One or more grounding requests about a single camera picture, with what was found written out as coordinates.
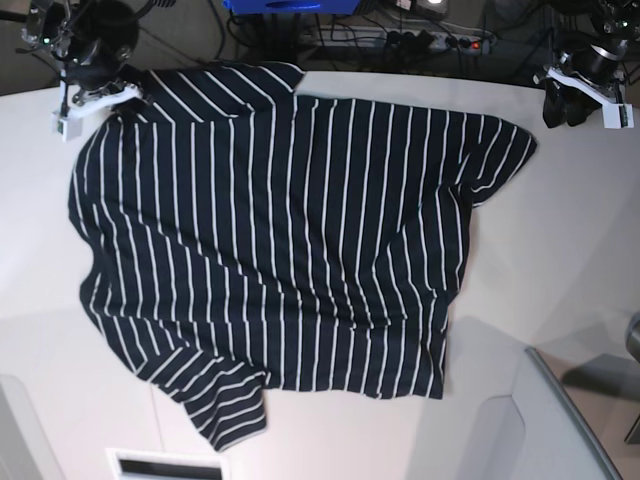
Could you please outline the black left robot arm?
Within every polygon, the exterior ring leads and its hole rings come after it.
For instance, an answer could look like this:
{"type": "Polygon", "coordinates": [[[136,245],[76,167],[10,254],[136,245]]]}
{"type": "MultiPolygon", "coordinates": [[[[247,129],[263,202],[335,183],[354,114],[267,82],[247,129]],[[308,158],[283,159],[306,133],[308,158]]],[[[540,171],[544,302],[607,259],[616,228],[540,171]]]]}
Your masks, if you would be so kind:
{"type": "Polygon", "coordinates": [[[550,129],[578,126],[594,112],[607,129],[634,127],[633,107],[624,99],[630,84],[624,62],[639,41],[637,1],[550,1],[563,19],[586,17],[593,31],[556,27],[552,61],[536,74],[544,87],[543,120],[550,129]]]}

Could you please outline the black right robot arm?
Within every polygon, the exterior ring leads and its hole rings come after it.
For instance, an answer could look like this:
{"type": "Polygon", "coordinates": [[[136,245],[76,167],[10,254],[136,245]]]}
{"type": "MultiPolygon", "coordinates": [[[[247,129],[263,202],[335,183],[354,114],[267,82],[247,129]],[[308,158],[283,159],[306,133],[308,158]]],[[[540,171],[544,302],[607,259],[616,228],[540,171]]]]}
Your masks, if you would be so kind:
{"type": "Polygon", "coordinates": [[[139,25],[125,1],[32,1],[22,38],[29,53],[49,54],[64,81],[86,95],[119,94],[131,83],[125,64],[139,25]]]}

